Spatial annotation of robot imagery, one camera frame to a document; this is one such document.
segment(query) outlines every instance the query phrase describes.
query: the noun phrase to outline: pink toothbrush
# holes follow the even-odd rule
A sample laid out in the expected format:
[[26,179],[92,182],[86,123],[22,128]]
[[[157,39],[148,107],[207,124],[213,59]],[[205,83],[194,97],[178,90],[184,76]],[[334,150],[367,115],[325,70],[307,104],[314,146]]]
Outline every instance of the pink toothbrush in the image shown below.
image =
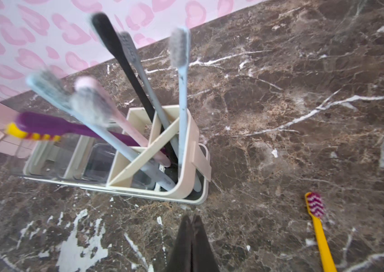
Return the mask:
[[[133,127],[128,120],[122,115],[122,113],[116,108],[116,105],[112,101],[110,94],[102,87],[102,85],[93,77],[79,77],[75,82],[76,92],[80,92],[86,88],[97,90],[97,92],[107,102],[108,107],[111,109],[111,119],[115,121],[124,131],[129,134],[140,146],[148,146],[148,139],[146,139],[135,127]],[[161,151],[158,151],[154,155],[154,159],[162,166],[169,167],[171,161]]]

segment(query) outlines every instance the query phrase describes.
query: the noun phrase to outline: pink leopard print wallpaper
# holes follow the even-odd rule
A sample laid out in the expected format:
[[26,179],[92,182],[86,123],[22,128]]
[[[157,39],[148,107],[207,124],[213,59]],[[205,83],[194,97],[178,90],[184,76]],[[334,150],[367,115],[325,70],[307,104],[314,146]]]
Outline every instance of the pink leopard print wallpaper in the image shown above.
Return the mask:
[[49,67],[57,76],[112,59],[91,30],[91,13],[106,13],[116,30],[143,47],[261,0],[0,0],[0,101],[28,88],[25,76]]

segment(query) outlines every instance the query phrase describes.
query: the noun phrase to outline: toothbrush holder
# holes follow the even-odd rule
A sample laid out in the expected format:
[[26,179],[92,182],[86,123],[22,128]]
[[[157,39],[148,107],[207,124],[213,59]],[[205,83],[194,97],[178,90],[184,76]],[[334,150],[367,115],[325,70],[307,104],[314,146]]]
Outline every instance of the toothbrush holder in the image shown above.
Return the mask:
[[126,195],[135,195],[148,198],[155,197],[156,199],[184,199],[193,190],[195,183],[195,171],[198,170],[204,176],[204,183],[211,181],[211,166],[210,158],[203,154],[199,145],[199,129],[193,117],[188,110],[188,129],[186,134],[186,145],[183,158],[183,167],[178,178],[176,186],[162,192],[160,190],[142,190],[130,188],[133,175],[147,161],[151,160],[154,154],[159,151],[173,136],[178,133],[179,129],[179,106],[170,105],[163,106],[171,125],[160,134],[162,124],[157,117],[151,123],[146,111],[143,107],[130,108],[127,114],[128,121],[140,133],[145,134],[145,131],[150,128],[150,134],[147,147],[132,147],[140,155],[133,161],[127,160],[119,152],[116,152],[113,165],[110,169],[106,188],[109,191],[115,191],[118,194],[125,193]]

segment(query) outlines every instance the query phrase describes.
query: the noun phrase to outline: colorful bristles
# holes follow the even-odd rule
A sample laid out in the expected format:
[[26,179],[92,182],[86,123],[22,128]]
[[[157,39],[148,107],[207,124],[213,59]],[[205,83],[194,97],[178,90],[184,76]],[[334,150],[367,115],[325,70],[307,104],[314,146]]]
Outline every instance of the colorful bristles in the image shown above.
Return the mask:
[[310,192],[305,195],[307,208],[311,215],[321,218],[325,214],[325,208],[320,195],[315,192]]

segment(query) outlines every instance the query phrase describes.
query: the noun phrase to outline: brown marble surface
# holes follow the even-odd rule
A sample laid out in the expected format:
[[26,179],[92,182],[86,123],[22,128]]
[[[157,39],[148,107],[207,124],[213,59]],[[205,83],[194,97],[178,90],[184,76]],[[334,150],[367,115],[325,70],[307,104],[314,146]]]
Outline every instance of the brown marble surface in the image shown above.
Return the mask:
[[[25,181],[0,154],[0,271],[162,271],[181,216],[200,214],[222,272],[319,272],[303,199],[314,190],[338,271],[384,272],[384,0],[269,1],[192,36],[189,109],[213,167],[206,202]],[[140,52],[162,102],[176,104],[166,45]],[[140,106],[116,61],[80,74],[124,112]],[[4,104],[63,115],[32,92]]]

